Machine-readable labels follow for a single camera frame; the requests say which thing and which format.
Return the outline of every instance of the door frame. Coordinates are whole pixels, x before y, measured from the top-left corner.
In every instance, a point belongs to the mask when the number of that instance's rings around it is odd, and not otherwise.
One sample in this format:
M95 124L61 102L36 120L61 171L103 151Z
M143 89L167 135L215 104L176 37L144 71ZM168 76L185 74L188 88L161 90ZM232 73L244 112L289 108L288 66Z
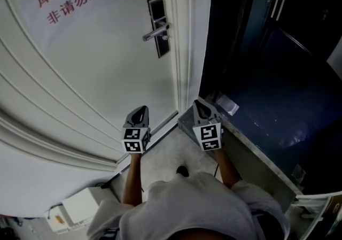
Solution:
M192 105L192 101L198 96L205 53L202 49L200 55L194 55L193 38L196 32L204 34L199 44L202 48L204 45L205 51L210 5L207 4L205 10L207 23L200 25L200 28L194 28L196 11L193 9L193 4L194 0L165 0L166 13L170 23L170 56L174 78L175 106L178 113L151 138L149 148L177 124L180 115ZM130 159L126 155L118 161L112 161L83 153L35 132L2 110L0 110L0 143L39 160L90 170L115 171L116 174L129 165Z

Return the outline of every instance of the door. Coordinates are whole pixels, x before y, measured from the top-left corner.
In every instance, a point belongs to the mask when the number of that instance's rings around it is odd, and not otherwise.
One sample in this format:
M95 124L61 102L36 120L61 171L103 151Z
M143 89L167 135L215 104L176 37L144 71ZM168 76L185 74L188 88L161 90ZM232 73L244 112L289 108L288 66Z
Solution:
M45 5L52 0L34 1ZM66 1L61 0L60 17ZM30 128L83 152L119 160L129 112L147 105L151 130L177 112L170 52L159 58L155 41L142 39L152 31L147 0L94 5L87 0L81 5L90 9L52 34L43 25L37 32L32 15L25 14L30 13L27 0L0 2L0 104ZM76 7L80 0L71 2L69 12L82 9ZM59 19L46 15L46 25Z

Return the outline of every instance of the black shoe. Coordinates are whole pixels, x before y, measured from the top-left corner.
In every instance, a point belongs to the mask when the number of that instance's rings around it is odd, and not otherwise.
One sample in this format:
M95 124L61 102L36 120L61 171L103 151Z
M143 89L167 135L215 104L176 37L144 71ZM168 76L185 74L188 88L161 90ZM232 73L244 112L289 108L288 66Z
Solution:
M176 171L176 174L181 174L184 177L188 177L189 176L188 169L185 166L179 166L177 171Z

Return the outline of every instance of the floor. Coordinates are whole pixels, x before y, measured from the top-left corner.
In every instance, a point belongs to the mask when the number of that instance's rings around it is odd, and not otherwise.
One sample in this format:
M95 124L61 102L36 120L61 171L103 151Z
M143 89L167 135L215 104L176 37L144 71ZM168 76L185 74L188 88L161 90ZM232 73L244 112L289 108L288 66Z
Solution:
M267 190L286 211L294 198L294 193L246 146L227 133L225 135L227 153L243 179ZM159 180L169 181L180 165L186 165L189 173L215 173L217 163L180 129L175 128L142 158L143 200L148 197L149 186ZM111 189L119 200L122 199L128 170L111 182ZM216 178L221 180L220 171ZM45 219L24 220L23 226L11 223L22 240L82 240L86 238L87 228L62 235L53 233Z

